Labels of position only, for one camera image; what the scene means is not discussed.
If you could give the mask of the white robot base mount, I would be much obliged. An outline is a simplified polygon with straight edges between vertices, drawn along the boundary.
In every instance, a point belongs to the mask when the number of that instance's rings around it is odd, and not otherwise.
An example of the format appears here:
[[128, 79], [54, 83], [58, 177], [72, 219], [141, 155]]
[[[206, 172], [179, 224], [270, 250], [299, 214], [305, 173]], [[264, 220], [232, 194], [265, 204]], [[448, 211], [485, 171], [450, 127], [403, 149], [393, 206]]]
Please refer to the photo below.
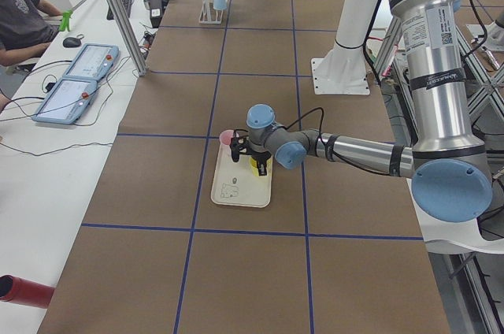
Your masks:
[[317, 95], [368, 95], [365, 39], [380, 0], [345, 0], [333, 48], [311, 60]]

